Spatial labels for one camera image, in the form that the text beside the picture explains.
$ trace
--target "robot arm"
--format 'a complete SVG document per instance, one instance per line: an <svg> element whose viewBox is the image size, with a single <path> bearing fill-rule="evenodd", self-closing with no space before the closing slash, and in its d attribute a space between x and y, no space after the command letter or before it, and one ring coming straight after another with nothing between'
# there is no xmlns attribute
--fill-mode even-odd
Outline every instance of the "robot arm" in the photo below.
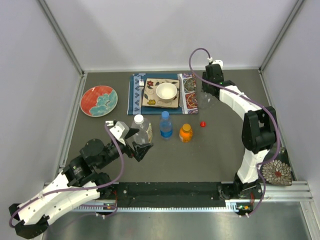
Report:
<svg viewBox="0 0 320 240"><path fill-rule="evenodd" d="M276 142L276 131L269 116L259 106L241 98L240 96L247 96L232 81L224 80L222 67L222 61L214 61L205 67L206 71L203 72L202 78L230 89L238 95L205 82L202 83L202 90L227 104L243 121L242 143L245 152L242 164L235 174L233 188L222 188L220 192L221 197L230 199L234 196L246 195L250 189L256 187L259 178L257 164L263 162ZM269 106L266 109L271 112L274 119L277 119L273 107Z"/></svg>
<svg viewBox="0 0 320 240"><path fill-rule="evenodd" d="M132 143L132 147L127 143L127 139L139 130L129 128L121 121L107 121L106 125L112 127L110 132L118 141L122 154L127 154L129 158L135 158L140 162L152 143L138 145ZM106 173L97 173L96 169L102 169L106 165L119 157L119 153L113 142L104 145L99 139L91 139L80 150L80 155L71 160L58 176L41 192L32 199L39 198L27 207L21 209L14 217L20 221L15 225L18 236L26 239L34 238L43 233L48 226L53 224L58 218L72 209L96 199L105 199L112 194L112 185L102 188L95 188L111 182ZM89 188L88 190L59 191L46 195L48 192L61 189ZM13 204L9 207L10 214L13 215L19 208L28 204L30 200Z"/></svg>

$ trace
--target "ceramic bowl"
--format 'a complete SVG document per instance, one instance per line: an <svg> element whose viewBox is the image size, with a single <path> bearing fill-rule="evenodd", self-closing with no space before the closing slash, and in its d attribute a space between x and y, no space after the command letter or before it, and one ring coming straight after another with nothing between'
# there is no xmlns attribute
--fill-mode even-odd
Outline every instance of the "ceramic bowl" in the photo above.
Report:
<svg viewBox="0 0 320 240"><path fill-rule="evenodd" d="M177 95L177 92L178 92L177 87L170 82L161 83L155 90L156 95L164 103L171 102Z"/></svg>

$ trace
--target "bottle label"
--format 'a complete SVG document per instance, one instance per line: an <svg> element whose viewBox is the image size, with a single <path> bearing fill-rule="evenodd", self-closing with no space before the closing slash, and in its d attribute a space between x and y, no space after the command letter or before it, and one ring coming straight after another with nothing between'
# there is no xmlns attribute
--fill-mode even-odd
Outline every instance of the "bottle label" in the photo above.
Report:
<svg viewBox="0 0 320 240"><path fill-rule="evenodd" d="M151 143L152 140L152 128L151 128L151 123L149 123L149 127L146 130L146 134L148 134L148 139L149 139L149 143Z"/></svg>
<svg viewBox="0 0 320 240"><path fill-rule="evenodd" d="M170 131L160 131L160 134L162 137L165 139L170 138L173 133L173 130L171 129Z"/></svg>
<svg viewBox="0 0 320 240"><path fill-rule="evenodd" d="M179 134L179 137L180 137L180 140L182 141L182 142L184 142L185 140L184 140L184 138Z"/></svg>

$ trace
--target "orange juice bottle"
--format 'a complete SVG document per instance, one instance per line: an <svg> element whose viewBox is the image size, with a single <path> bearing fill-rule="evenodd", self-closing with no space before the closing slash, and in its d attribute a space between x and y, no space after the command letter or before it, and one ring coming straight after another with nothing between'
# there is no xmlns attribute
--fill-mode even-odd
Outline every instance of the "orange juice bottle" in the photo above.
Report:
<svg viewBox="0 0 320 240"><path fill-rule="evenodd" d="M193 132L190 124L183 124L182 128L180 128L179 137L183 143L190 142L192 138Z"/></svg>

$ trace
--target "patterned cloth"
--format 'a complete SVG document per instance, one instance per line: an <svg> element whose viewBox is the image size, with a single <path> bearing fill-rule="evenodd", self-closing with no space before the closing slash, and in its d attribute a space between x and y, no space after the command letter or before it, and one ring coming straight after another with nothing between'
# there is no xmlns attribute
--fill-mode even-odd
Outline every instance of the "patterned cloth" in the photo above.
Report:
<svg viewBox="0 0 320 240"><path fill-rule="evenodd" d="M164 109L158 107L141 106L143 87L139 87L142 79L146 85L147 79L173 79L180 80L179 107L175 109ZM196 78L191 73L136 73L130 78L128 96L128 115L154 115L161 114L164 110L170 114L197 114L198 101L196 96Z"/></svg>

